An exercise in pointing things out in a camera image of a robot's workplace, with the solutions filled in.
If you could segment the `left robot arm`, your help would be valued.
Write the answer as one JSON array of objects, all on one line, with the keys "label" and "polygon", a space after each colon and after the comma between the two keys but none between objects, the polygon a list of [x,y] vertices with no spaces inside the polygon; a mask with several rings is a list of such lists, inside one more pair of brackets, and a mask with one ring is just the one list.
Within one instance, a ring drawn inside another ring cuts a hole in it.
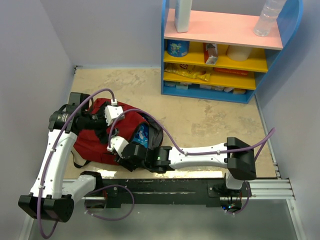
[{"label": "left robot arm", "polygon": [[76,126],[89,108],[91,95],[72,92],[69,101],[49,118],[48,141],[38,176],[29,194],[21,195],[18,206],[33,219],[66,223],[75,204],[85,195],[99,196],[104,190],[100,173],[84,171],[71,185],[63,179],[71,150],[81,131]]}]

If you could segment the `blue pencil case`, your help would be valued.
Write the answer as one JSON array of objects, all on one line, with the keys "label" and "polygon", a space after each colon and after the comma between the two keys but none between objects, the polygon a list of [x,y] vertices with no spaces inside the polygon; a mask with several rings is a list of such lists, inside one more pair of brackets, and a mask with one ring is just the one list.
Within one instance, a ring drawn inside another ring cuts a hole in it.
[{"label": "blue pencil case", "polygon": [[140,144],[145,148],[149,147],[149,122],[145,114],[141,113],[142,118],[145,120],[144,123],[141,123],[138,129],[135,131],[131,141]]}]

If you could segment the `red backpack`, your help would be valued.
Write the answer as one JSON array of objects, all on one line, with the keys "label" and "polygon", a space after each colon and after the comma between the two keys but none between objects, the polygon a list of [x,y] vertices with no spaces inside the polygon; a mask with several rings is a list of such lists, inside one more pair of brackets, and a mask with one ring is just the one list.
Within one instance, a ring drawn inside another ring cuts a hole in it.
[{"label": "red backpack", "polygon": [[[118,131],[118,136],[123,137],[129,143],[132,142],[132,138],[140,126],[144,123],[142,115],[144,113],[131,111],[125,114],[124,119],[119,120],[114,128],[114,131]],[[164,139],[164,133],[162,128],[149,116],[147,117],[149,123],[149,137],[148,148],[154,149],[159,147]],[[110,126],[107,128],[107,133],[110,133]],[[73,145],[75,151],[85,160],[84,165],[74,163],[76,168],[82,168],[90,162],[96,162],[101,164],[117,166],[115,158],[117,155],[107,150],[108,142],[106,144],[100,143],[93,130],[82,130],[79,132],[77,140]]]}]

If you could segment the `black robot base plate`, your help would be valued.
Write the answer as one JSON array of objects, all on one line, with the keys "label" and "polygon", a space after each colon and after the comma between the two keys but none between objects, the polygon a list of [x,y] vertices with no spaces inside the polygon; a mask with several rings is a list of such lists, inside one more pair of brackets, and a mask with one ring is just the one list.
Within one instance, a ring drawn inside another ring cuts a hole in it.
[{"label": "black robot base plate", "polygon": [[203,205],[232,209],[240,207],[240,200],[251,197],[248,182],[241,191],[228,190],[223,178],[151,178],[151,179],[103,179],[104,186],[111,186],[97,193],[89,193],[86,201],[102,201],[107,208],[136,205]]}]

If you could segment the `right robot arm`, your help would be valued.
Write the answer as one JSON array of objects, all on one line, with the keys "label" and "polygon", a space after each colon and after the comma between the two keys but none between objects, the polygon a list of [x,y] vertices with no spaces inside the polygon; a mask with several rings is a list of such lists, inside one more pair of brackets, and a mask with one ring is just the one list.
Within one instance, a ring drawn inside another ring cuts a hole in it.
[{"label": "right robot arm", "polygon": [[159,146],[150,149],[115,136],[108,150],[117,153],[118,164],[131,172],[137,168],[157,174],[189,167],[227,169],[222,189],[230,197],[241,190],[245,181],[257,178],[253,147],[236,137],[228,137],[226,142],[205,147]]}]

